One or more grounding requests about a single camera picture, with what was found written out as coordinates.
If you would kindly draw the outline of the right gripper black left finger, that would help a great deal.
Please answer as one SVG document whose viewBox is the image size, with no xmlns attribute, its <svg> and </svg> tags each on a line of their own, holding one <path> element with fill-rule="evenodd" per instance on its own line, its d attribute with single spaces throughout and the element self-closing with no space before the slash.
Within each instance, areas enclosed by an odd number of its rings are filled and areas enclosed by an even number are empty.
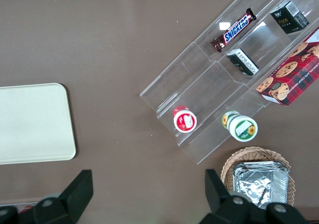
<svg viewBox="0 0 319 224">
<path fill-rule="evenodd" d="M 19 213 L 15 206 L 0 208 L 2 224 L 75 224 L 93 197 L 91 170 L 82 170 L 58 196 L 46 198 Z"/>
</svg>

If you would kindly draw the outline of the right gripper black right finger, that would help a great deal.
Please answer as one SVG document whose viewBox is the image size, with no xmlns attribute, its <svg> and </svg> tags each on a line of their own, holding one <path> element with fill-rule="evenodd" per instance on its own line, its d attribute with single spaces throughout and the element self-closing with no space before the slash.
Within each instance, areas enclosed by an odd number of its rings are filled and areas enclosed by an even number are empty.
<svg viewBox="0 0 319 224">
<path fill-rule="evenodd" d="M 294 207 L 270 203 L 261 209 L 244 197 L 230 195 L 214 169 L 205 170 L 205 194 L 211 209 L 202 224 L 306 224 Z"/>
</svg>

